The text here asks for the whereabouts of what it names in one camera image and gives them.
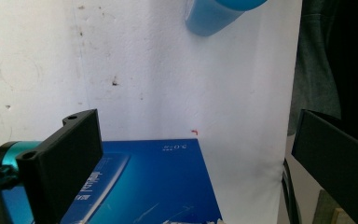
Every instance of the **screw hole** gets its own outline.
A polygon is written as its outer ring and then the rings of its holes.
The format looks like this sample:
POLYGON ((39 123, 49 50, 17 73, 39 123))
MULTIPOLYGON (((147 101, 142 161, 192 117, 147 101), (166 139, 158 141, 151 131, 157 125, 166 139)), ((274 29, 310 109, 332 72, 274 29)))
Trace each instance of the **screw hole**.
POLYGON ((31 159, 35 154, 36 154, 35 151, 28 152, 28 153, 25 153, 24 155, 22 155, 22 158, 25 160, 28 160, 28 159, 31 159))

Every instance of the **blue book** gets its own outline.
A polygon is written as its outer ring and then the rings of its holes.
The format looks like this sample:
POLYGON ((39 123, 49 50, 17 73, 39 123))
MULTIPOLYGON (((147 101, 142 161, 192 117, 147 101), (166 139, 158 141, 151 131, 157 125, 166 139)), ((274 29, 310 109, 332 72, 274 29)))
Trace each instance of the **blue book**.
POLYGON ((103 142, 103 152, 61 223, 206 223, 222 218, 197 139, 103 142))

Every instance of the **blue plastic container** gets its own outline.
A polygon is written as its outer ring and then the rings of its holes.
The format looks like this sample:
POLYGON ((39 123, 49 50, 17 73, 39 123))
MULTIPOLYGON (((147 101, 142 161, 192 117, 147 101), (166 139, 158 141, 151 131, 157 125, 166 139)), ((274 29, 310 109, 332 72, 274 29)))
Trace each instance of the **blue plastic container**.
POLYGON ((243 12, 267 0, 187 0, 186 26, 196 35, 213 35, 243 12))

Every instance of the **white table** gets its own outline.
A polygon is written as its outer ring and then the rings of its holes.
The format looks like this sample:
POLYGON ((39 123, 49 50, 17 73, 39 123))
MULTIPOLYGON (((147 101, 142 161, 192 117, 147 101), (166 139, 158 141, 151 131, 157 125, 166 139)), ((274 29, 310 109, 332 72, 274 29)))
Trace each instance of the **white table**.
POLYGON ((210 37, 185 8, 0 1, 0 145, 98 108, 103 140, 199 138, 225 222, 276 223, 301 1, 268 0, 210 37))

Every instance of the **white surface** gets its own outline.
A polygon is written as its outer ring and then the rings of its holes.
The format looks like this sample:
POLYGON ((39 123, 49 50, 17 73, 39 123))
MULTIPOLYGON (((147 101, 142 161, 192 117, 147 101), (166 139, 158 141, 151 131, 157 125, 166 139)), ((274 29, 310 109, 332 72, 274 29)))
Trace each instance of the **white surface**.
POLYGON ((0 1, 0 145, 96 107, 103 140, 198 137, 225 222, 276 223, 301 2, 269 0, 207 38, 185 7, 0 1))

